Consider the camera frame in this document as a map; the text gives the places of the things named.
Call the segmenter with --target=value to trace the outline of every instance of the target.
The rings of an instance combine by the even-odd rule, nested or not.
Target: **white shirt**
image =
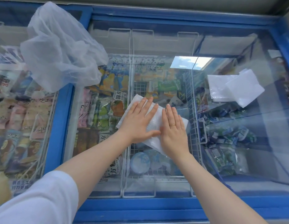
[[[72,177],[62,171],[51,171],[26,192],[0,206],[0,224],[72,223],[78,200],[78,188]]]

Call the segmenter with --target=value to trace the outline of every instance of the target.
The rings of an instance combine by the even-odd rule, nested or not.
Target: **finger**
[[[167,111],[169,127],[170,128],[175,127],[176,125],[175,117],[173,116],[173,113],[169,104],[166,105],[166,111]]]
[[[167,117],[165,108],[162,109],[162,123],[163,123],[163,130],[169,129],[169,122],[168,122],[168,117]]]
[[[184,125],[183,119],[180,115],[179,115],[179,119],[180,119],[181,129],[185,131],[185,125]]]
[[[145,106],[142,108],[142,110],[140,111],[140,113],[145,116],[147,111],[149,110],[151,104],[153,102],[153,97],[150,97],[149,100],[147,101],[147,103],[145,104]]]
[[[154,107],[152,108],[152,110],[146,115],[146,120],[149,123],[150,120],[154,117],[154,115],[156,114],[157,110],[158,110],[159,105],[155,104]]]
[[[150,139],[151,137],[157,137],[161,135],[161,131],[149,131],[145,133],[145,140]]]
[[[138,105],[138,101],[135,101],[135,102],[132,104],[132,106],[131,106],[130,110],[128,111],[127,115],[132,114],[132,113],[134,112],[135,108],[137,107],[137,105]]]
[[[176,108],[172,107],[171,110],[173,113],[173,117],[175,118],[176,128],[181,129],[180,118],[179,118],[179,115],[178,115]]]
[[[140,113],[140,111],[141,111],[144,103],[146,102],[146,100],[147,100],[147,99],[144,97],[144,98],[138,103],[137,107],[136,107],[135,110],[134,110],[134,113],[135,113],[135,114],[139,114],[139,113]]]

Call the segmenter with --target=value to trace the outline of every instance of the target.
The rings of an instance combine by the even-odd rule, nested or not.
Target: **freezer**
[[[24,192],[62,160],[73,85],[46,92],[31,78],[19,50],[39,6],[0,2],[0,182],[9,188],[5,199]],[[91,7],[64,8],[88,26]]]
[[[23,27],[38,6],[0,2],[0,47],[26,39]],[[189,120],[189,150],[204,168],[265,219],[289,219],[289,30],[283,18],[63,7],[104,46],[109,63],[99,67],[98,85],[67,85],[53,96],[34,179],[114,133],[136,94],[153,96]],[[253,71],[264,92],[244,108],[215,102],[208,75],[244,69]],[[149,166],[137,162],[140,155]],[[75,217],[75,222],[166,220],[207,217],[175,164],[140,143],[110,165]]]

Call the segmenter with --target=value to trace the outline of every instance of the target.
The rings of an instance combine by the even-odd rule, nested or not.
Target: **crumpled plastic bag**
[[[31,77],[47,92],[68,83],[100,83],[98,66],[107,64],[108,55],[70,13],[47,2],[36,10],[27,32],[29,39],[21,43],[21,53]]]
[[[120,125],[122,124],[125,116],[127,115],[128,111],[130,110],[132,104],[136,101],[141,101],[143,99],[142,96],[136,94],[135,97],[132,99],[131,103],[129,104],[127,110],[125,111],[123,117],[120,119],[120,121],[118,122],[118,124],[116,125],[117,128],[120,128]],[[154,107],[154,103],[151,104],[149,110],[147,111],[147,114],[153,109]],[[162,107],[159,106],[157,112],[155,113],[155,115],[153,116],[153,118],[151,119],[150,123],[148,124],[146,131],[152,131],[152,130],[160,130],[160,127],[162,125]],[[185,128],[187,128],[188,125],[188,120],[182,118],[183,123],[185,125]],[[147,139],[143,142],[145,145],[157,150],[158,152],[160,152],[161,154],[165,155],[162,146],[161,146],[161,141],[160,141],[160,137],[152,137],[150,139]]]

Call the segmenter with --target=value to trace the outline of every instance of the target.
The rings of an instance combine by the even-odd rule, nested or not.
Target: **person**
[[[72,223],[109,165],[132,143],[161,137],[165,153],[193,188],[211,223],[267,223],[251,207],[206,171],[191,155],[181,116],[174,107],[162,110],[160,131],[146,131],[158,104],[153,98],[135,102],[120,129],[108,139],[45,174],[26,192],[0,206],[0,224]]]

